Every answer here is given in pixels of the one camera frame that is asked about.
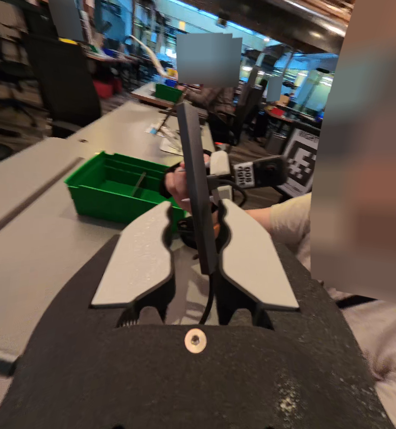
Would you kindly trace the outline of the small green plastic bin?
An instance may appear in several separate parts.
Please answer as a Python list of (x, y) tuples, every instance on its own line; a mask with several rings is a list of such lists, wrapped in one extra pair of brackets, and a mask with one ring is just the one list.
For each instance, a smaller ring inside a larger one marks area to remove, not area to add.
[(174, 87), (170, 87), (165, 84), (155, 84), (155, 92), (154, 97), (157, 99), (161, 99), (167, 101), (169, 103), (176, 104), (183, 94), (182, 90), (179, 90)]

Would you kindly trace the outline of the tall black office chair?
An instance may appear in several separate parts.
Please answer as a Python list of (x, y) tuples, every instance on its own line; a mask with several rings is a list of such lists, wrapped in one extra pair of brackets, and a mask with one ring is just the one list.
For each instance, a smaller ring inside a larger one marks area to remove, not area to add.
[(53, 137), (66, 139), (101, 118), (100, 100), (79, 45), (32, 34), (22, 40)]

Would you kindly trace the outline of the grey waste bin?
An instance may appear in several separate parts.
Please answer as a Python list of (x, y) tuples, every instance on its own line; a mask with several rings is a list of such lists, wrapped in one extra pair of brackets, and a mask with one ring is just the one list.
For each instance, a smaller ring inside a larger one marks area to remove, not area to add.
[(265, 151), (270, 155), (281, 155), (286, 145), (286, 141), (286, 135), (273, 132), (266, 140)]

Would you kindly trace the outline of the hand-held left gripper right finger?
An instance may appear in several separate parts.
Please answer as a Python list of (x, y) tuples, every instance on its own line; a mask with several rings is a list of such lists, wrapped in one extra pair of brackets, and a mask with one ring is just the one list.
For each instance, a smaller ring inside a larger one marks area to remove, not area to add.
[(298, 311), (270, 234), (231, 200), (221, 200), (218, 213), (220, 226), (227, 228), (219, 254), (222, 276), (263, 309)]

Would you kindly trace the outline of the thin grey metal rod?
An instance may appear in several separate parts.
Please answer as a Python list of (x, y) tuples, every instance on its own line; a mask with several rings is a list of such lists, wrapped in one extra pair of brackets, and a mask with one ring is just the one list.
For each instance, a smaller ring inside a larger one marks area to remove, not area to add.
[(132, 190), (132, 192), (131, 192), (131, 197), (135, 197), (136, 192), (138, 191), (138, 189), (140, 189), (141, 183), (142, 183), (142, 182), (143, 182), (143, 180), (145, 179), (146, 175), (147, 175), (147, 172), (146, 172), (146, 171), (144, 171), (144, 172), (140, 175), (139, 179), (137, 180), (137, 182), (136, 182), (136, 184), (135, 184), (135, 186), (134, 186), (134, 188), (133, 188), (133, 190)]

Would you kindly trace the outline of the grey usb hub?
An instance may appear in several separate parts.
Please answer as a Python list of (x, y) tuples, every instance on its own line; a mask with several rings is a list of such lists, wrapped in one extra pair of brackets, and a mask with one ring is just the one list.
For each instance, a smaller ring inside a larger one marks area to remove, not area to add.
[(216, 269), (217, 251), (199, 114), (190, 104), (181, 103), (177, 119), (201, 272), (211, 275)]

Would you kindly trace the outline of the large green plastic bin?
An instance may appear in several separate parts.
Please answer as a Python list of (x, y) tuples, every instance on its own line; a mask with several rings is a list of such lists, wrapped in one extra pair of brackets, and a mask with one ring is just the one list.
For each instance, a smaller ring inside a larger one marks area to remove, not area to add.
[[(76, 169), (65, 181), (76, 212), (80, 216), (130, 224), (163, 201), (172, 204), (173, 231), (186, 217), (172, 197), (160, 193), (160, 183), (168, 166), (123, 154), (97, 153)], [(131, 192), (140, 175), (147, 175), (135, 197)]]

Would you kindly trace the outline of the person's right hand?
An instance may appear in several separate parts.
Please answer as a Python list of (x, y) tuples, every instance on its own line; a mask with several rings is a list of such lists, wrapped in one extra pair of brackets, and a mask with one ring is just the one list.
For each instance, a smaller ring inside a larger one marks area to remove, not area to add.
[(184, 161), (180, 162), (173, 171), (165, 175), (166, 190), (173, 197), (176, 204), (188, 214), (191, 214), (191, 204), (187, 186), (187, 177)]

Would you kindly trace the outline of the red storage bin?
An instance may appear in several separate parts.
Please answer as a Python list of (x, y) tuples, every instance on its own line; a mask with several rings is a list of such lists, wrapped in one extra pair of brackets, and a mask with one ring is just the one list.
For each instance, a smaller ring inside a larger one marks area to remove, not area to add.
[(122, 82), (120, 78), (114, 78), (109, 82), (102, 82), (94, 79), (93, 85), (99, 99), (109, 99), (122, 92)]

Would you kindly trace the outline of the person's right forearm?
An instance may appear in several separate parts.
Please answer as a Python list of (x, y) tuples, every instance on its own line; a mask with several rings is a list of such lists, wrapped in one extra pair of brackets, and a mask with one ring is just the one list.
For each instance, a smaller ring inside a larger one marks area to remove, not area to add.
[(267, 208), (246, 210), (277, 242), (299, 245), (310, 238), (311, 198), (307, 193)]

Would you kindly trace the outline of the person's light clothing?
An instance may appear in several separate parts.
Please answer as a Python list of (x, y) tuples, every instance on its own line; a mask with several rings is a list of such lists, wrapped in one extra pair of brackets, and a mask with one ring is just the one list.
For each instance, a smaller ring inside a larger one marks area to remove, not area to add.
[(337, 291), (319, 283), (339, 305), (383, 407), (396, 427), (396, 303)]

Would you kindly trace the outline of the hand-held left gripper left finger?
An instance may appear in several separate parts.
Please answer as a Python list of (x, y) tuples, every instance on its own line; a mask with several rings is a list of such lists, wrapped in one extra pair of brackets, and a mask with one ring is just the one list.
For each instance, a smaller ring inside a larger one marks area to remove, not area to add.
[(126, 308), (174, 275), (170, 249), (172, 204), (163, 201), (121, 232), (91, 301), (93, 308)]

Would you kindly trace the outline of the white curved tube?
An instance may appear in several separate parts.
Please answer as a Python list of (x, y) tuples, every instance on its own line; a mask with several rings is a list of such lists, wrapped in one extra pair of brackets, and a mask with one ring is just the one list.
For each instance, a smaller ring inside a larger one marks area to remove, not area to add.
[(156, 54), (154, 51), (152, 51), (151, 48), (149, 48), (146, 44), (144, 44), (141, 40), (137, 39), (133, 35), (129, 35), (131, 39), (136, 41), (146, 52), (147, 55), (150, 58), (150, 61), (152, 62), (153, 66), (155, 67), (156, 71), (162, 78), (169, 78), (169, 75), (166, 73), (165, 69), (163, 68), (162, 64), (158, 60)]

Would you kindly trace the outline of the white paper sheet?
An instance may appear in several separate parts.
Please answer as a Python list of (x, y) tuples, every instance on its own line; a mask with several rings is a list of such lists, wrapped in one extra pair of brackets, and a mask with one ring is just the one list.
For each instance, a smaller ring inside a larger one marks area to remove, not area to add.
[(161, 142), (159, 149), (162, 152), (173, 154), (176, 156), (183, 156), (182, 143), (179, 135), (163, 135), (162, 133), (157, 134), (158, 137), (161, 137)]

